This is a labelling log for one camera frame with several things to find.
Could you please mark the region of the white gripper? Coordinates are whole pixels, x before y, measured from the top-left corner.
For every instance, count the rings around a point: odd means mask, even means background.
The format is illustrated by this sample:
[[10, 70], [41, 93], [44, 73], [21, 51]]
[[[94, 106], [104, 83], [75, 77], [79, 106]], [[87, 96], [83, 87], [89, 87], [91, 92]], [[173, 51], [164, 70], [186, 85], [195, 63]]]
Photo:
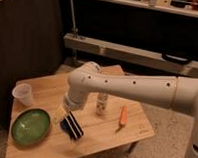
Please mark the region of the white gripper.
[[63, 105], [67, 111], [83, 110], [86, 98], [73, 98], [69, 94], [63, 97]]

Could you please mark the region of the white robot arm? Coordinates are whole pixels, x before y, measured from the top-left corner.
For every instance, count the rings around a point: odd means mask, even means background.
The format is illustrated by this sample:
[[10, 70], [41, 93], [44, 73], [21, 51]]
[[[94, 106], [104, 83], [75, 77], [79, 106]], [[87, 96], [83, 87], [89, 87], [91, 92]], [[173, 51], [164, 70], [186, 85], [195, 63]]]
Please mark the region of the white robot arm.
[[198, 158], [198, 79], [176, 76], [104, 75], [96, 62], [87, 62], [68, 76], [63, 99], [68, 110], [83, 109], [91, 92], [107, 93], [192, 115], [194, 124], [184, 158]]

